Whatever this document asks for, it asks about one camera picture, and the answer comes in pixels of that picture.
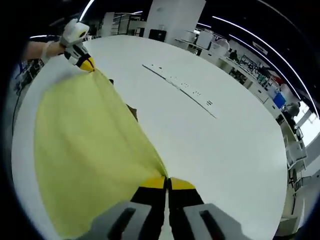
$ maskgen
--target white cabinet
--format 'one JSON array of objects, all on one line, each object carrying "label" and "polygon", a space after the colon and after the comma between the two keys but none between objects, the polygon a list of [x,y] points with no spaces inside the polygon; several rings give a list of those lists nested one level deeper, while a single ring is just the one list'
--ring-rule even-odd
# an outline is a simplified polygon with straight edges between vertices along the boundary
[{"label": "white cabinet", "polygon": [[200,34],[198,36],[196,44],[203,49],[208,49],[209,44],[213,38],[214,38],[214,35],[211,32],[202,31],[202,32],[200,32]]},{"label": "white cabinet", "polygon": [[274,101],[271,98],[268,98],[264,104],[266,109],[272,114],[272,116],[276,119],[281,114],[281,110],[276,106]]},{"label": "white cabinet", "polygon": [[248,90],[256,96],[257,99],[260,100],[263,104],[267,101],[269,98],[269,95],[267,94],[266,90],[254,82],[251,84],[251,86],[248,88]]},{"label": "white cabinet", "polygon": [[200,58],[207,60],[209,63],[217,65],[219,57],[214,55],[212,52],[208,50],[202,50],[200,54]]}]

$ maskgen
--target round table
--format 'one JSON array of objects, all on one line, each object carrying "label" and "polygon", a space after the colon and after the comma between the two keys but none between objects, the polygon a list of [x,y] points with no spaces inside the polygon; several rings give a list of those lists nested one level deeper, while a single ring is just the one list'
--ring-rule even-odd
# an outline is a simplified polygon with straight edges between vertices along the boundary
[{"label": "round table", "polygon": [[[118,35],[85,45],[122,99],[137,109],[139,124],[169,176],[195,185],[202,200],[240,223],[248,238],[272,239],[285,203],[287,158],[279,125],[256,97],[213,64],[163,42]],[[142,64],[162,67],[210,98],[217,118]],[[36,112],[45,90],[81,72],[64,56],[50,59],[31,84],[16,120],[15,190],[46,239],[59,237],[35,175]]]}]

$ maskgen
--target blue container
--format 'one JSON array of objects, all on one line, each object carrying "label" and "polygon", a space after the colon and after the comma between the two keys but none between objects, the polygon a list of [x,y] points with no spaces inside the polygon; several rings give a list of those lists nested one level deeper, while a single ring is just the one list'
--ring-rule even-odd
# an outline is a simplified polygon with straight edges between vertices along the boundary
[{"label": "blue container", "polygon": [[273,99],[273,102],[279,109],[286,104],[286,100],[284,96],[282,96],[281,92],[278,92],[278,94]]}]

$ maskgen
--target person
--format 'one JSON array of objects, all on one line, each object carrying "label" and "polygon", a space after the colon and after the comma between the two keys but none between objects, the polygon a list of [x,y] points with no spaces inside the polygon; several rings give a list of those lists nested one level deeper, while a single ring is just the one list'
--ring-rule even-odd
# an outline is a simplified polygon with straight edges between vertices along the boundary
[{"label": "person", "polygon": [[261,75],[265,76],[267,79],[269,79],[271,76],[271,73],[269,72],[269,70],[271,70],[270,67],[265,67],[265,66],[261,65],[261,67],[259,67],[259,69],[258,69],[258,72]]},{"label": "person", "polygon": [[229,58],[230,58],[231,60],[238,61],[237,50],[234,50],[233,52],[231,52],[230,55],[229,55]]},{"label": "person", "polygon": [[[46,48],[46,42],[30,41],[27,43],[22,60],[40,59],[43,51]],[[66,47],[60,44],[60,42],[51,42],[46,49],[46,57],[54,57],[59,54],[63,54]]]},{"label": "person", "polygon": [[287,120],[289,126],[291,127],[292,131],[294,133],[297,132],[296,129],[296,122],[294,120],[294,117],[298,116],[300,112],[300,102],[293,102],[285,106],[283,113],[283,116]]}]

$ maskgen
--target yellow cloth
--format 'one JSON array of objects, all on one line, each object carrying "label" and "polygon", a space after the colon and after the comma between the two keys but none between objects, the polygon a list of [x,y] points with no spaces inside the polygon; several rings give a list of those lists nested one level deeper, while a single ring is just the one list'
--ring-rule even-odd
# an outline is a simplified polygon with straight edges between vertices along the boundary
[{"label": "yellow cloth", "polygon": [[52,86],[39,104],[34,139],[37,182],[62,238],[130,200],[165,167],[126,104],[98,70]]}]

